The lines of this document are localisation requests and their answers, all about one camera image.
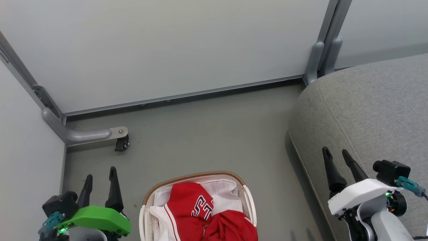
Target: red fabric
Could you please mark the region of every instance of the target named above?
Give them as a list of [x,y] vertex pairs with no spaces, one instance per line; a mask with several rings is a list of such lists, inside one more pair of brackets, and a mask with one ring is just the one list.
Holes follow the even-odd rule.
[[166,206],[174,216],[180,240],[201,241],[214,207],[208,192],[199,183],[174,184]]
[[214,215],[203,241],[258,241],[257,230],[246,217],[234,210]]

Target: red stripe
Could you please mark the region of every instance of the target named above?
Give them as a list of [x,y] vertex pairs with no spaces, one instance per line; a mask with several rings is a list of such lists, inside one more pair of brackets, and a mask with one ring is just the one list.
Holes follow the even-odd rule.
[[166,207],[165,207],[165,206],[163,206],[163,208],[165,209],[166,214],[168,215],[169,220],[170,220],[170,222],[171,222],[172,230],[174,231],[175,241],[178,241],[177,236],[175,235],[175,228],[174,228],[174,223],[172,222],[172,218],[171,218],[171,216],[169,215],[168,210],[166,209]]

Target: laundry basket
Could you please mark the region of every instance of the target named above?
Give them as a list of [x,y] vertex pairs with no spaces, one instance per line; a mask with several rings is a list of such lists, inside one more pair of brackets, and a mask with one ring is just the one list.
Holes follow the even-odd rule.
[[251,223],[253,223],[257,228],[257,215],[253,197],[244,181],[232,172],[202,172],[164,181],[150,189],[144,198],[143,206],[140,210],[139,229],[141,241],[153,241],[153,226],[157,225],[157,223],[154,223],[154,219],[150,214],[149,208],[154,205],[155,194],[157,192],[171,189],[172,186],[177,183],[196,182],[203,184],[210,181],[223,180],[233,181],[236,183],[238,196],[242,203],[242,210],[247,215]]

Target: gray sofa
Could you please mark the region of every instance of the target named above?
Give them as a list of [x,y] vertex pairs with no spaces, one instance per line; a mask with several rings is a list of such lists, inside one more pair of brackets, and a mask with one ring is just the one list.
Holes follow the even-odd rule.
[[[337,71],[299,97],[290,136],[336,240],[348,240],[344,221],[330,214],[321,149],[327,146],[348,184],[355,183],[341,150],[347,149],[370,178],[376,160],[412,168],[410,179],[428,189],[428,54]],[[412,236],[425,235],[428,202],[403,191],[400,220]]]

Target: brown basket rim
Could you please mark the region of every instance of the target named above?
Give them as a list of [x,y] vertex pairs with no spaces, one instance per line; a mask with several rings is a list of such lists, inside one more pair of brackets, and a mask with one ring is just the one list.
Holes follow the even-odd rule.
[[240,178],[238,175],[236,175],[233,172],[228,172],[228,171],[200,172],[200,173],[190,174],[190,175],[186,175],[186,176],[181,176],[181,177],[178,177],[178,178],[169,179],[167,181],[163,181],[161,183],[156,184],[154,187],[152,187],[148,191],[148,193],[144,197],[143,205],[147,205],[147,200],[152,195],[152,193],[155,190],[157,190],[159,187],[162,187],[162,186],[165,186],[165,185],[168,185],[168,184],[171,184],[171,183],[175,183],[175,182],[178,182],[178,181],[186,180],[186,179],[199,178],[199,177],[204,177],[204,176],[214,176],[214,175],[227,175],[227,176],[231,176],[231,177],[235,178],[236,180],[238,180],[239,183],[242,186],[245,185],[245,182],[242,180],[242,178]]

